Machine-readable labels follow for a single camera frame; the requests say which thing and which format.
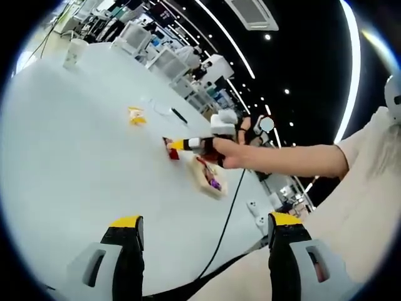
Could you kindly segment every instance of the hand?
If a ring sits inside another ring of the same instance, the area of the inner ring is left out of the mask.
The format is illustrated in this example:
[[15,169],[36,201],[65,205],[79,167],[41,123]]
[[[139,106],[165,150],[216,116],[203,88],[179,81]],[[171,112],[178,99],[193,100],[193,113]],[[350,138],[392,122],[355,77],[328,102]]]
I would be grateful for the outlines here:
[[224,168],[235,169],[242,167],[244,153],[247,149],[246,146],[238,145],[234,141],[228,139],[214,138],[213,147],[226,157],[223,162]]

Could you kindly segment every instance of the paper cup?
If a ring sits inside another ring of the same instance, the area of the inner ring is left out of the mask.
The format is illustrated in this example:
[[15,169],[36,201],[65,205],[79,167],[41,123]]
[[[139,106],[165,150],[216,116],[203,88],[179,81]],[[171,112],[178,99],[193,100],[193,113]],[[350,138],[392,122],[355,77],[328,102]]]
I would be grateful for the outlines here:
[[88,47],[88,42],[81,39],[72,39],[68,47],[67,55],[64,60],[64,68],[73,68],[76,63],[82,57],[86,47]]

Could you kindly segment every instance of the black ceiling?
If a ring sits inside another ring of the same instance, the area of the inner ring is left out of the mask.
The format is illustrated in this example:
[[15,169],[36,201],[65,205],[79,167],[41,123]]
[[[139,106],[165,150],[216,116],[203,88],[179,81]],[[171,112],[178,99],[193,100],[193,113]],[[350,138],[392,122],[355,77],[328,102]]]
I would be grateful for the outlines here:
[[[269,32],[269,41],[264,39],[265,32],[246,30],[224,0],[203,0],[234,38],[256,79],[251,78],[227,37],[194,0],[169,2],[179,9],[185,7],[181,12],[206,36],[212,34],[210,40],[218,53],[234,62],[232,82],[242,91],[251,113],[265,114],[264,105],[269,105],[283,146],[333,143],[348,100],[352,71],[350,32],[339,0],[264,0],[279,26],[279,31]],[[358,15],[358,25],[376,11],[374,5],[351,6]],[[198,35],[186,20],[179,21],[192,35]],[[204,50],[215,53],[205,40],[199,41]],[[383,86],[388,73],[362,34],[360,41],[360,88],[345,137],[362,128],[377,107],[385,104]],[[290,90],[289,95],[283,92],[285,88]],[[271,138],[277,145],[274,135]]]

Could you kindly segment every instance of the table surface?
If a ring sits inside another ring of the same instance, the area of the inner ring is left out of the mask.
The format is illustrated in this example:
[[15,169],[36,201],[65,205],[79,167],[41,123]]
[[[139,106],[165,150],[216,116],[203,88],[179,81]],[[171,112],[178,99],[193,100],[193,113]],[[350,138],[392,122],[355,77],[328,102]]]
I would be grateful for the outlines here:
[[[64,55],[27,67],[4,94],[2,205],[20,254],[40,281],[59,288],[67,264],[100,241],[111,222],[141,214],[144,294],[193,281],[216,248],[241,171],[224,171],[227,197],[217,201],[200,193],[186,167],[192,154],[170,161],[162,136],[208,136],[210,123],[109,44],[90,45],[71,71],[62,67]],[[147,124],[130,125],[128,106],[143,108]],[[170,107],[188,126],[165,114]],[[273,210],[247,171],[208,273],[261,238],[249,199]]]

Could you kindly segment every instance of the desk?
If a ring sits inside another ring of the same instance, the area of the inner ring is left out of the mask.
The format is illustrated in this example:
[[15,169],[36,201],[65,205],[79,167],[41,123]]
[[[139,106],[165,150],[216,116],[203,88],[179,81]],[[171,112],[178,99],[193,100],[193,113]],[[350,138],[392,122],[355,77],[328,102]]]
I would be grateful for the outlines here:
[[[227,197],[216,201],[199,193],[185,166],[190,154],[170,161],[162,136],[208,135],[201,114],[109,44],[90,45],[75,71],[62,68],[62,61],[63,55],[28,66],[5,94],[0,184],[20,253],[39,280],[59,288],[67,264],[100,241],[112,221],[141,214],[144,294],[193,281],[215,250],[241,171],[226,171]],[[176,108],[189,126],[159,115],[150,98]],[[145,109],[146,125],[128,123],[131,105]],[[246,172],[208,273],[261,238],[249,198],[268,201],[257,177]]]

